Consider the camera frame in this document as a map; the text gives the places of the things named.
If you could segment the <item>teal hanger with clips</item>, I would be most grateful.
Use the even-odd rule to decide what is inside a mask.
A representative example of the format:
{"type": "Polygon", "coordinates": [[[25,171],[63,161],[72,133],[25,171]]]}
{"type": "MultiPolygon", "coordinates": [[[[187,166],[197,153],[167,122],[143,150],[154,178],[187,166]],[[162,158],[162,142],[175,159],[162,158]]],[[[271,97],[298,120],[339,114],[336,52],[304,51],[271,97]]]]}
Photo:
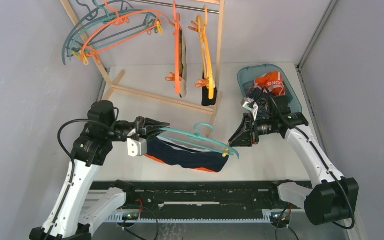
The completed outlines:
{"type": "Polygon", "coordinates": [[[196,123],[193,126],[194,132],[187,132],[172,127],[163,127],[161,129],[163,133],[160,136],[163,139],[172,142],[190,145],[198,149],[215,152],[221,154],[223,157],[236,156],[238,160],[240,159],[240,153],[236,149],[227,145],[226,143],[202,135],[199,129],[200,127],[208,128],[210,130],[210,133],[215,130],[215,128],[211,124],[196,123]]]}

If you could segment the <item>navy orange-trimmed underwear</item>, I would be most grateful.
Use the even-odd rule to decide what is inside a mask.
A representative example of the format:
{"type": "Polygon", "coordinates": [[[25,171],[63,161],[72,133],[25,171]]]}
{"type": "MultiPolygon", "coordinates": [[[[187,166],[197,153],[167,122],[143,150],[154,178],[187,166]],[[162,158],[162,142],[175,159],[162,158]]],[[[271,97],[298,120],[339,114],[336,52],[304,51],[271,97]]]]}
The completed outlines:
{"type": "Polygon", "coordinates": [[[218,152],[198,150],[160,138],[155,138],[147,144],[145,156],[169,166],[210,173],[221,172],[229,160],[228,156],[218,152]]]}

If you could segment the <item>orange hanger with clips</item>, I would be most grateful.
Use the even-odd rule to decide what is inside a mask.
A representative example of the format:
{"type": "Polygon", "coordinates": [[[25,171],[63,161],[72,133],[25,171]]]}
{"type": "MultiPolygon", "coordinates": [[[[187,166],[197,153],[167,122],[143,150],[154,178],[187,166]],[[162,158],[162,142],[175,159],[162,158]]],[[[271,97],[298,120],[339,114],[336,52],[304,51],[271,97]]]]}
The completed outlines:
{"type": "Polygon", "coordinates": [[[181,68],[181,24],[180,24],[180,14],[177,12],[176,2],[172,3],[173,8],[173,23],[174,26],[174,72],[170,72],[169,76],[166,77],[166,80],[169,82],[174,82],[175,93],[180,95],[182,93],[182,77],[180,76],[181,68]]]}

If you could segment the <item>navy striped underwear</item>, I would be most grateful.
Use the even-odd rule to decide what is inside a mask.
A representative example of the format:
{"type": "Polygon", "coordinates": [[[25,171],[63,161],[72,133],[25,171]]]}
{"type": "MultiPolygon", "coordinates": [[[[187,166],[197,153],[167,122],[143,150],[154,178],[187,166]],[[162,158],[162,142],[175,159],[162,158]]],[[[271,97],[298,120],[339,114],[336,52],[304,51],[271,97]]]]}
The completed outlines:
{"type": "Polygon", "coordinates": [[[270,115],[269,100],[261,98],[255,102],[257,106],[256,120],[263,120],[270,115]]]}

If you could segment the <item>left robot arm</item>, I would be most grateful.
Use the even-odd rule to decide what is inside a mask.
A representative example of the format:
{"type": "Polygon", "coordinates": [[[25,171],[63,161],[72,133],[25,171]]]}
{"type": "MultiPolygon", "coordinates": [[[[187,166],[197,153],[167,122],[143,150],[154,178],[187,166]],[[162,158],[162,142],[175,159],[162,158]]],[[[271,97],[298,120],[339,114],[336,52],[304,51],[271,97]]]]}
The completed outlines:
{"type": "Polygon", "coordinates": [[[169,126],[167,122],[142,116],[133,122],[118,120],[118,112],[111,101],[97,101],[91,105],[86,119],[70,120],[60,127],[57,141],[69,157],[68,171],[49,217],[42,226],[31,230],[29,239],[90,240],[113,212],[135,205],[133,186],[118,180],[97,203],[83,210],[92,183],[114,142],[126,143],[131,157],[143,156],[148,143],[169,126]],[[62,143],[62,131],[74,123],[85,125],[68,151],[62,143]]]}

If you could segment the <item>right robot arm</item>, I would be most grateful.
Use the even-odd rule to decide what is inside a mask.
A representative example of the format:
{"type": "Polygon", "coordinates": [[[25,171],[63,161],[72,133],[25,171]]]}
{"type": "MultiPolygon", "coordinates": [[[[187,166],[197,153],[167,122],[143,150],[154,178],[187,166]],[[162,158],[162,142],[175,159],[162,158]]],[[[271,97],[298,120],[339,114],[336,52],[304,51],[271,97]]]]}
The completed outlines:
{"type": "Polygon", "coordinates": [[[275,208],[290,203],[303,209],[315,226],[332,223],[352,230],[356,226],[359,184],[353,177],[346,178],[330,161],[306,117],[291,111],[286,96],[270,95],[268,114],[262,119],[257,119],[260,108],[256,100],[245,97],[241,104],[250,112],[243,115],[240,126],[228,141],[229,146],[252,147],[258,144],[260,136],[279,134],[295,151],[310,178],[311,188],[292,180],[274,183],[269,203],[275,208]]]}

